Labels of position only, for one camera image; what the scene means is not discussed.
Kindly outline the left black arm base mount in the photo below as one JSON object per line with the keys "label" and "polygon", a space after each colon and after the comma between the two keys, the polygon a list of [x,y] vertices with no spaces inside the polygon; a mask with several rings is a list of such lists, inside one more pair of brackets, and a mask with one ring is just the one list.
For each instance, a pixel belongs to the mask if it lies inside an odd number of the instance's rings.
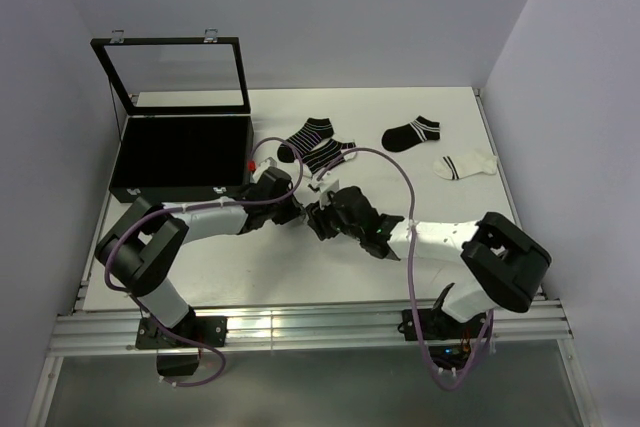
{"label": "left black arm base mount", "polygon": [[[227,336],[225,316],[197,316],[188,314],[174,328],[164,327],[153,317],[140,320],[134,348],[156,351],[156,371],[165,381],[178,386],[199,386],[222,375],[226,357],[220,351]],[[209,378],[188,381],[201,366],[205,353],[216,355],[220,365]]]}

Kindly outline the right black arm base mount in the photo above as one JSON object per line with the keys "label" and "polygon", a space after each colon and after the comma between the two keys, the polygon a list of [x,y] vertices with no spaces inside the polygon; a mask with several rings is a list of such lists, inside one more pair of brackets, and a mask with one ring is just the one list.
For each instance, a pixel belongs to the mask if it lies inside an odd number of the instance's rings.
{"label": "right black arm base mount", "polygon": [[491,350],[493,312],[481,313],[458,323],[433,309],[418,309],[420,327],[429,355],[439,374],[459,376],[472,371]]}

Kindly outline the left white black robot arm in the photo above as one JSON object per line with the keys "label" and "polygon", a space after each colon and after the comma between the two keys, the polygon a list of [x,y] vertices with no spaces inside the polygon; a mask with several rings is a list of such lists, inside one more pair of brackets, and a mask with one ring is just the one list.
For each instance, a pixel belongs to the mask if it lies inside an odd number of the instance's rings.
{"label": "left white black robot arm", "polygon": [[202,341],[194,309],[168,279],[181,247],[222,235],[243,235],[268,221],[286,224],[302,214],[292,179],[268,167],[229,196],[196,204],[158,203],[139,197],[98,242],[94,257],[105,282],[137,301],[158,321],[159,335],[172,346]]}

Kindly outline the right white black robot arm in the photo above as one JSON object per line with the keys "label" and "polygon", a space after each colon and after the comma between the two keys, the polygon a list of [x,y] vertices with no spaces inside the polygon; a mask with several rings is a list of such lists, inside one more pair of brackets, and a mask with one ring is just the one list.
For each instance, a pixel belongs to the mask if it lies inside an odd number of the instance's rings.
{"label": "right white black robot arm", "polygon": [[552,262],[546,249],[497,212],[470,222],[416,222],[378,212],[360,188],[347,187],[322,194],[306,216],[319,240],[342,234],[377,259],[466,266],[470,278],[447,285],[422,316],[434,338],[455,336],[494,308],[528,312]]}

